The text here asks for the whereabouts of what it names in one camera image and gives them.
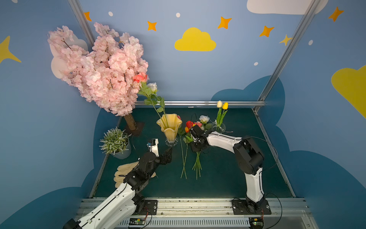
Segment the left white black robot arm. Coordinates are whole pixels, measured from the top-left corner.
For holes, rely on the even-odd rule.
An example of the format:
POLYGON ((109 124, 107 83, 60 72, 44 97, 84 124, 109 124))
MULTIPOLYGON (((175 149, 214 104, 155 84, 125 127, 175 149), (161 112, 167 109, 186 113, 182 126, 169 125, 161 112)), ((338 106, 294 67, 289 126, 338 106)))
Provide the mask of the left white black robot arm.
POLYGON ((64 229, 113 229, 122 220, 141 212, 144 207, 144 197, 140 192, 148 185, 153 173, 160 165, 172 161, 172 148, 159 155, 151 148, 140 159, 138 165, 124 178, 123 183, 105 199, 98 207, 80 218, 70 219, 64 229))

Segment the cream white tulip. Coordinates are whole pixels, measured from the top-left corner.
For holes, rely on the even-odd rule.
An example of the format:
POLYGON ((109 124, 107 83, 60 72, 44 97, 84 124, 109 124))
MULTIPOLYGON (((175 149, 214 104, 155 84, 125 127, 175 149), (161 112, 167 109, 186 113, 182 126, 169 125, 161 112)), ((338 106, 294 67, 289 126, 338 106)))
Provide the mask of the cream white tulip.
POLYGON ((222 101, 218 101, 216 106, 218 108, 218 113, 217 113, 217 118, 215 120, 215 123, 216 123, 217 128, 219 128, 221 125, 222 106, 223 106, 222 101))

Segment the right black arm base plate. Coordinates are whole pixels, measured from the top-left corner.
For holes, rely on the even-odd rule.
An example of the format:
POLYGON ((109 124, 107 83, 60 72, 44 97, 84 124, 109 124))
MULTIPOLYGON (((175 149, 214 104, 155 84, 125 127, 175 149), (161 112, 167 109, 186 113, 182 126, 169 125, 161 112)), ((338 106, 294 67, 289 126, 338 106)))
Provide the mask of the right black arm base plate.
POLYGON ((235 215, 271 215, 271 209, 265 198, 254 202, 250 199, 234 198, 232 201, 233 213, 235 215))

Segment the orange yellow tulip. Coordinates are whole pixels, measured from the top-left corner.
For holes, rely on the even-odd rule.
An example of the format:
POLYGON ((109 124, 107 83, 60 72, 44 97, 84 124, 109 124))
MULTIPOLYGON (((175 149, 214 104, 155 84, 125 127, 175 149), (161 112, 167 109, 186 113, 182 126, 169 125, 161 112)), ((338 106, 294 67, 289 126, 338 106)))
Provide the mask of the orange yellow tulip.
POLYGON ((182 169, 182 174, 181 174, 181 178, 185 177, 185 179, 187 179, 187 173, 186 173, 186 160, 187 160, 187 155, 188 155, 188 145, 189 145, 189 128, 185 127, 184 130, 181 131, 181 138, 180 140, 183 140, 185 143, 185 151, 183 151, 182 149, 182 157, 183 157, 183 169, 182 169))

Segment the red rose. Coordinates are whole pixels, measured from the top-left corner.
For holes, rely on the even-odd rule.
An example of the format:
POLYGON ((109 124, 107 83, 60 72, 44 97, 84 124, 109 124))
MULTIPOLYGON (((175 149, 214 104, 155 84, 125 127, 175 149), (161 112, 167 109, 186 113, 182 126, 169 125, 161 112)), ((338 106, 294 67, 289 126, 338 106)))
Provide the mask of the red rose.
POLYGON ((187 121, 185 125, 186 125, 186 127, 187 127, 188 129, 191 129, 191 128, 194 126, 194 122, 192 122, 192 121, 187 121))

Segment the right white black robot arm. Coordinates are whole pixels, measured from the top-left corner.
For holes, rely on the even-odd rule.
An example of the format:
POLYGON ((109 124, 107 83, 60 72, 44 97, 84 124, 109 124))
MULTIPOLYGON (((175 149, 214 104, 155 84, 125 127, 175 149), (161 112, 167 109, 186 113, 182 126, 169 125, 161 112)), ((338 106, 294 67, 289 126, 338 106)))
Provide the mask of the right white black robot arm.
POLYGON ((265 204, 262 182, 265 157, 251 137, 234 137, 216 131, 204 131, 199 126, 193 126, 189 133, 192 135, 191 148, 194 152, 209 147, 219 147, 232 152, 239 168, 245 173, 247 206, 257 210, 265 204))

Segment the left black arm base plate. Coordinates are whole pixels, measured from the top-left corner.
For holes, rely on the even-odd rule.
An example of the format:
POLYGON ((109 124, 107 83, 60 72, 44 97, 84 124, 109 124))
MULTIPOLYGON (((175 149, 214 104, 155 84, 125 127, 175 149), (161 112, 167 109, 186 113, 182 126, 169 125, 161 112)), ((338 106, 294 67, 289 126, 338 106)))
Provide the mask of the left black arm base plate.
POLYGON ((158 200, 157 199, 145 199, 136 205, 134 215, 150 215, 157 214, 158 200))

